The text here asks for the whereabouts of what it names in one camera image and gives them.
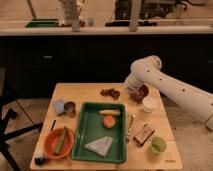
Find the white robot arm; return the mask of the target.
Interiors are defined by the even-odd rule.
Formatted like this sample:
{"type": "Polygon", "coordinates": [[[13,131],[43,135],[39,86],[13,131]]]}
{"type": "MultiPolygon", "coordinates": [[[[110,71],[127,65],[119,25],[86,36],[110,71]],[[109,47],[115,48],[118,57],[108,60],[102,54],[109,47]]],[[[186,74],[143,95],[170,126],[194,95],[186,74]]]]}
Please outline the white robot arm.
{"type": "Polygon", "coordinates": [[[161,72],[162,62],[156,55],[135,60],[130,74],[124,82],[124,89],[137,91],[144,83],[157,88],[180,107],[213,131],[213,94],[184,83],[161,72]]]}

